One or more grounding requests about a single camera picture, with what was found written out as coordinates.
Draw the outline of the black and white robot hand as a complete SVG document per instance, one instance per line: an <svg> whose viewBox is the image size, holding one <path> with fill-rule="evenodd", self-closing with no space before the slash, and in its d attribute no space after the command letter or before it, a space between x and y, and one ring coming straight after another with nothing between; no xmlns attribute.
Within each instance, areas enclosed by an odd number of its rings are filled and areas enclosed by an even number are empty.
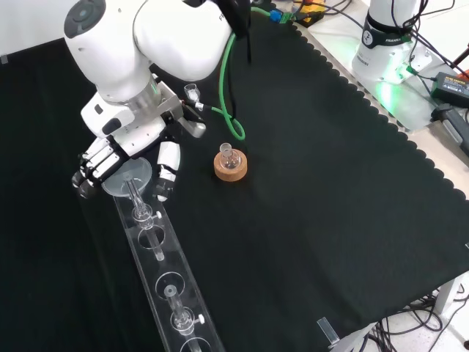
<svg viewBox="0 0 469 352"><path fill-rule="evenodd" d="M81 110L81 117L95 140L79 156L72 184L78 194L91 198L104 182L127 161L136 160L158 147L156 197L164 202L174 189L180 165L180 146L169 125L184 120L182 102L176 95L151 91L142 99L110 103L99 94Z"/></svg>

